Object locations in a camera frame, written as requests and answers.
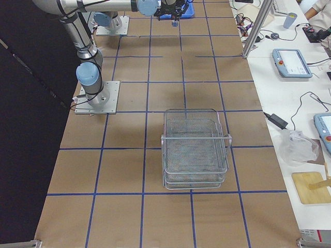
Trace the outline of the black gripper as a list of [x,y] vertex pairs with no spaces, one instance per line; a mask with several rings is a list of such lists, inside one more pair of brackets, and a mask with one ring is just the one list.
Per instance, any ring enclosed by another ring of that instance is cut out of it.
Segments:
[[161,0],[160,8],[154,13],[154,16],[160,18],[169,14],[171,18],[180,18],[188,9],[188,2],[185,0]]

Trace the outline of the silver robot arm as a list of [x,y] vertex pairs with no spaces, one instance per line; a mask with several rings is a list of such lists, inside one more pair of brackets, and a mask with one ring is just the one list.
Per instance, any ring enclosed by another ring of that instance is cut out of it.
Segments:
[[94,21],[98,26],[102,26],[107,30],[117,30],[122,26],[122,21],[117,11],[95,12]]
[[85,29],[79,17],[80,12],[93,12],[98,26],[108,31],[118,31],[124,21],[118,16],[120,11],[140,12],[146,17],[168,14],[173,26],[189,7],[188,1],[34,1],[42,11],[56,15],[68,32],[81,64],[76,76],[84,90],[81,102],[73,105],[76,113],[115,113],[119,82],[105,82],[101,67],[103,55],[93,43],[93,37]]

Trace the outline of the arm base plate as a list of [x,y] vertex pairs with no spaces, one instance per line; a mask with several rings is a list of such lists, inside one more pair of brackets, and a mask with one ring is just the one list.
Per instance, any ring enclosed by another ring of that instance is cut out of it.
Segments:
[[103,81],[103,90],[94,99],[88,101],[85,90],[81,86],[80,94],[74,107],[76,114],[116,114],[120,81]]
[[95,22],[98,27],[96,30],[97,36],[126,36],[128,33],[129,19],[128,16],[109,16],[95,17]]

